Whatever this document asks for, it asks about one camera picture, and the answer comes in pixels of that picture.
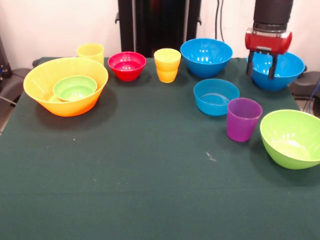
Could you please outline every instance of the plastic bowl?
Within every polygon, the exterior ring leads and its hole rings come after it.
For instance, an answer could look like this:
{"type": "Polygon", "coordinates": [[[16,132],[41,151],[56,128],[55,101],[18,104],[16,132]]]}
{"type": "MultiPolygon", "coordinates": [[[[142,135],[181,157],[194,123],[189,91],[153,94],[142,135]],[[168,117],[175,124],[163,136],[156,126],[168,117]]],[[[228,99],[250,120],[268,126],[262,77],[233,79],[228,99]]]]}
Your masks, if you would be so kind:
{"type": "Polygon", "coordinates": [[[284,55],[278,55],[274,79],[268,79],[272,60],[270,55],[257,52],[253,55],[252,79],[258,87],[264,90],[281,90],[294,82],[305,70],[305,64],[298,56],[286,52],[284,55]]]}
{"type": "Polygon", "coordinates": [[[277,110],[261,121],[264,147],[271,158],[287,169],[320,164],[320,119],[297,110],[277,110]]]}
{"type": "Polygon", "coordinates": [[[228,103],[240,96],[233,83],[222,79],[206,79],[198,82],[193,93],[198,109],[210,116],[227,114],[228,103]]]}
{"type": "Polygon", "coordinates": [[[58,81],[53,87],[54,95],[62,101],[84,99],[97,90],[96,81],[88,76],[68,76],[58,81]]]}
{"type": "Polygon", "coordinates": [[[64,57],[47,61],[32,69],[24,79],[25,93],[49,112],[72,117],[89,111],[97,102],[108,81],[106,68],[97,61],[84,57],[64,57]],[[60,101],[54,95],[54,85],[63,78],[81,75],[94,79],[97,90],[80,100],[60,101]]]}
{"type": "Polygon", "coordinates": [[[220,73],[233,55],[228,44],[211,38],[186,41],[180,52],[188,69],[200,78],[211,78],[220,73]]]}
{"type": "Polygon", "coordinates": [[[108,59],[108,65],[122,81],[130,82],[137,79],[147,63],[146,58],[133,51],[119,52],[108,59]]]}

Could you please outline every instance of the small green bowl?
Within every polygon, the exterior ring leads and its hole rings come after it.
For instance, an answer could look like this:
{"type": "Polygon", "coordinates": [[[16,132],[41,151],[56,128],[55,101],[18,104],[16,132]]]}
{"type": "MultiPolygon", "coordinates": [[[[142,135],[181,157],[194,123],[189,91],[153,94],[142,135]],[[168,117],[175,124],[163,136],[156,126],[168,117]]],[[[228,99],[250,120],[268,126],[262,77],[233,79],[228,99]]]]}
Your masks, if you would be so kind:
{"type": "Polygon", "coordinates": [[[297,110],[277,110],[261,121],[263,145],[270,157],[287,169],[320,164],[320,119],[297,110]]]}
{"type": "Polygon", "coordinates": [[[65,102],[84,99],[97,90],[97,82],[88,76],[74,75],[58,81],[53,87],[53,94],[65,102]]]}

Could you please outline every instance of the cup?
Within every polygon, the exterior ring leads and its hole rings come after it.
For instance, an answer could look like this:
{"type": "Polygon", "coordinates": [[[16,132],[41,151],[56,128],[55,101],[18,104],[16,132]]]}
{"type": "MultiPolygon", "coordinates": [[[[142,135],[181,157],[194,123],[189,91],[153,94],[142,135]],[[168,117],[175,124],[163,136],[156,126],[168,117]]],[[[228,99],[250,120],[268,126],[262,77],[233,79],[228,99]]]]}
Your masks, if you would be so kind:
{"type": "Polygon", "coordinates": [[[172,83],[177,76],[181,53],[172,48],[162,48],[154,53],[156,73],[163,83],[172,83]]]}
{"type": "Polygon", "coordinates": [[[262,115],[262,107],[249,98],[235,98],[228,103],[226,134],[236,142],[246,142],[251,138],[262,115]]]}
{"type": "Polygon", "coordinates": [[[78,57],[95,60],[105,65],[104,46],[99,43],[86,43],[76,49],[78,57]]]}

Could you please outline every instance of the black cylinder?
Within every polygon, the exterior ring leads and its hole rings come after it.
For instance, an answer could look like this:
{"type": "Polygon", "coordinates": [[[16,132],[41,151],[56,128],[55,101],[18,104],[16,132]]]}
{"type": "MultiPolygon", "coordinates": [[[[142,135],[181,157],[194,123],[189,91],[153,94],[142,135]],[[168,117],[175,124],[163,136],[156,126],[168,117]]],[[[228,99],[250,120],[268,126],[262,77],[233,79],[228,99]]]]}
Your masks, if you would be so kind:
{"type": "Polygon", "coordinates": [[[286,25],[289,22],[294,0],[255,0],[255,23],[286,25]]]}

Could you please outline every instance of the purple cup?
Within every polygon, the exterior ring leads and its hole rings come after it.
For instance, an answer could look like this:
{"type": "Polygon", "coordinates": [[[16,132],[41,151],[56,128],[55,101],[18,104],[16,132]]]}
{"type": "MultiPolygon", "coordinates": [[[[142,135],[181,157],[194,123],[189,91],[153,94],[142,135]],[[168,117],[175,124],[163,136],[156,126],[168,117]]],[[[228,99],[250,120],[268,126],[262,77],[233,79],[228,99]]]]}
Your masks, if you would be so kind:
{"type": "Polygon", "coordinates": [[[226,116],[226,134],[236,142],[248,141],[261,115],[262,107],[256,101],[244,97],[231,100],[226,116]]]}

